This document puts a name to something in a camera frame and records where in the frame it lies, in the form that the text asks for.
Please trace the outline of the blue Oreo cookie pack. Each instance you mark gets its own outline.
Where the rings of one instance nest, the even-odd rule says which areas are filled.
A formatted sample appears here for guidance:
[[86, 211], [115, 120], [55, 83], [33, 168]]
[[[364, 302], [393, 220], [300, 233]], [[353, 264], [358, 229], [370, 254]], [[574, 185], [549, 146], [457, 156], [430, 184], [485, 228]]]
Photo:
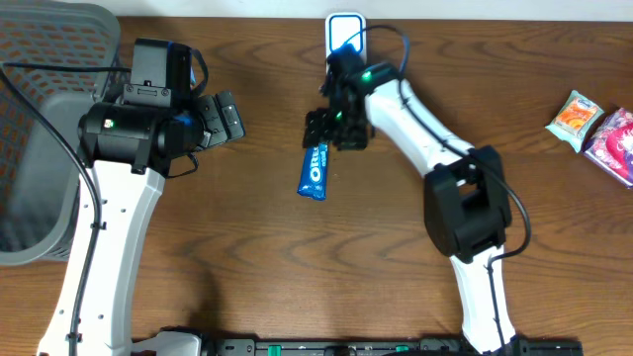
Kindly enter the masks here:
[[319, 143], [306, 150], [297, 193], [317, 201], [326, 199], [328, 145]]

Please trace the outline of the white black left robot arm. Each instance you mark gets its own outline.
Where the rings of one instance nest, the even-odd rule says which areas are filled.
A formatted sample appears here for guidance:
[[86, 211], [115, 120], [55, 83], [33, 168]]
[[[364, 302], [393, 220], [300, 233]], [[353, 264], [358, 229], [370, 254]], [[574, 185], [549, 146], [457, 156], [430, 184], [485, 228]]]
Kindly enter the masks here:
[[79, 121], [85, 178], [76, 229], [40, 355], [202, 355], [203, 335], [167, 327], [132, 338], [132, 304], [152, 213], [182, 156], [245, 134], [231, 92], [186, 106], [95, 104]]

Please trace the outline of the purple Carefree pad pack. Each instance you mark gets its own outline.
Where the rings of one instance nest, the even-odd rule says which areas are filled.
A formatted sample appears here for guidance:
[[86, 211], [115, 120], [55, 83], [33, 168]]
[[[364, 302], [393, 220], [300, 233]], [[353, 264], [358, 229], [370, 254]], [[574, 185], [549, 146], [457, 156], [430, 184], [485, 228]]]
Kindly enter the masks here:
[[632, 112], [609, 115], [589, 139], [584, 156], [627, 189], [632, 188]]

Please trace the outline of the green wet wipes pack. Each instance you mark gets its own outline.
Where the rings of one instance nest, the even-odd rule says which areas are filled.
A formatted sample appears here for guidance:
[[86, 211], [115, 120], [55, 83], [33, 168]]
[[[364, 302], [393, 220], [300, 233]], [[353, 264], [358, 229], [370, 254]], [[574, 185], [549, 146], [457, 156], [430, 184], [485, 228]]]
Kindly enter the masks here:
[[603, 113], [598, 104], [573, 90], [562, 109], [545, 129], [567, 142], [575, 153], [579, 153], [589, 129]]

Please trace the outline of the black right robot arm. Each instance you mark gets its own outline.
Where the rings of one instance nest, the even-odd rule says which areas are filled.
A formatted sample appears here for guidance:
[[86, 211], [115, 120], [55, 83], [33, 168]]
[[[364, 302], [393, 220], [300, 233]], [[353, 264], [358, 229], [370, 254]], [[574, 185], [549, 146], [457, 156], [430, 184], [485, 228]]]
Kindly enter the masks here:
[[505, 349], [515, 329], [498, 266], [516, 196], [498, 153], [450, 132], [389, 64], [332, 64], [321, 93], [329, 105], [308, 113], [304, 146], [361, 150], [374, 127], [400, 149], [423, 179], [428, 237], [454, 270], [463, 335], [480, 354]]

